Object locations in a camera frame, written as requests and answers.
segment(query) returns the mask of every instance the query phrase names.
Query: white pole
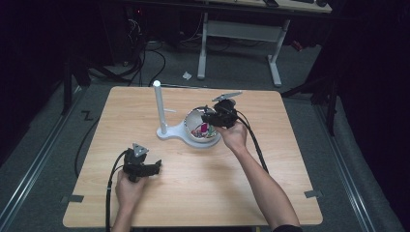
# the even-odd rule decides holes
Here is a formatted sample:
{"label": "white pole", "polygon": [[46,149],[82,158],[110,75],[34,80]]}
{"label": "white pole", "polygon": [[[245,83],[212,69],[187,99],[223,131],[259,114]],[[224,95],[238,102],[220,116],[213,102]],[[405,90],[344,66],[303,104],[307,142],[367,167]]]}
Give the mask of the white pole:
{"label": "white pole", "polygon": [[154,81],[153,85],[155,88],[155,96],[157,99],[158,114],[160,115],[161,133],[166,134],[166,121],[165,121],[165,113],[163,111],[161,83],[158,80],[156,80]]}

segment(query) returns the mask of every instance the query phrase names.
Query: sleeve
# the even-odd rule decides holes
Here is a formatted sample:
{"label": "sleeve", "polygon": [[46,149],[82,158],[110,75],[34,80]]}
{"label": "sleeve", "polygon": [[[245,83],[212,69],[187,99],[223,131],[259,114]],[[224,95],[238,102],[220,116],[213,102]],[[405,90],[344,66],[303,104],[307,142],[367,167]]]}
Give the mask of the sleeve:
{"label": "sleeve", "polygon": [[301,227],[294,225],[281,225],[272,232],[303,232]]}

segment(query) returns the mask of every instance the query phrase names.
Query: person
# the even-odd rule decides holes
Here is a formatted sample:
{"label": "person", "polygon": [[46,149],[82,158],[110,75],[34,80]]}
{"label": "person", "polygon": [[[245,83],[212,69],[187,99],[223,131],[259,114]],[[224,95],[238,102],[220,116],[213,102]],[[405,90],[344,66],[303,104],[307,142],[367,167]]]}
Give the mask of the person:
{"label": "person", "polygon": [[[244,169],[256,203],[272,231],[301,232],[300,222],[286,193],[250,154],[246,145],[248,130],[245,125],[236,122],[232,128],[216,127],[216,130]],[[113,232],[130,231],[132,210],[141,198],[147,179],[145,177],[138,183],[132,183],[123,171],[118,173],[115,190],[120,207]]]}

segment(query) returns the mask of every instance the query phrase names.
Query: desk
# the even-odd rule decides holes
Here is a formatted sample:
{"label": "desk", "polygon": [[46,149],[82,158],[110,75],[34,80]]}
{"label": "desk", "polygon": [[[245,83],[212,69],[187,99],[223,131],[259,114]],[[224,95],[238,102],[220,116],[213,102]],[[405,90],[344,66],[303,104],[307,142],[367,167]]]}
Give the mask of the desk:
{"label": "desk", "polygon": [[[213,105],[211,99],[231,92],[162,88],[164,107],[176,110],[165,111],[167,124],[177,125],[191,109]],[[235,101],[249,119],[270,173],[288,194],[301,224],[320,223],[317,200],[304,194],[312,186],[280,94],[244,91]],[[222,140],[211,148],[195,149],[179,139],[158,139],[159,126],[154,88],[111,90],[73,191],[84,199],[69,203],[64,225],[104,227],[105,189],[112,165],[133,142],[150,150],[146,163],[162,160],[162,167],[159,175],[150,177],[132,226],[267,225],[241,165]],[[248,147],[258,160],[250,136]],[[111,224],[118,209],[114,192]]]}
{"label": "desk", "polygon": [[[267,8],[263,0],[208,0],[206,3],[208,4],[208,2]],[[302,3],[290,0],[279,0],[277,2],[278,8],[281,10],[327,14],[332,11],[332,8],[329,5],[326,5],[325,7],[319,7],[316,4]],[[277,27],[235,22],[224,22],[220,20],[208,20],[208,14],[205,13],[202,27],[202,46],[198,63],[198,79],[205,78],[207,37],[227,37],[233,39],[256,40],[275,43],[276,45],[273,49],[273,53],[271,55],[268,55],[268,64],[269,68],[271,69],[274,85],[280,87],[281,80],[278,73],[277,59],[280,48],[283,44],[283,40],[286,36],[289,23],[290,19],[288,18],[284,20],[281,26]]]}

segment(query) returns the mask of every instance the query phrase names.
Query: person's left hand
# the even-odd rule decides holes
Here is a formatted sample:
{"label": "person's left hand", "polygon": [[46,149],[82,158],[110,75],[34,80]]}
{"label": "person's left hand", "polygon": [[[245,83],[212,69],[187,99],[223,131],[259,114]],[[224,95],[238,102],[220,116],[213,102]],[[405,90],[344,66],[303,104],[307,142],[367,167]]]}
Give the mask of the person's left hand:
{"label": "person's left hand", "polygon": [[137,183],[129,180],[129,175],[123,170],[118,172],[117,186],[115,192],[117,193],[120,209],[132,211],[135,205],[141,198],[142,191],[148,177],[141,178]]}

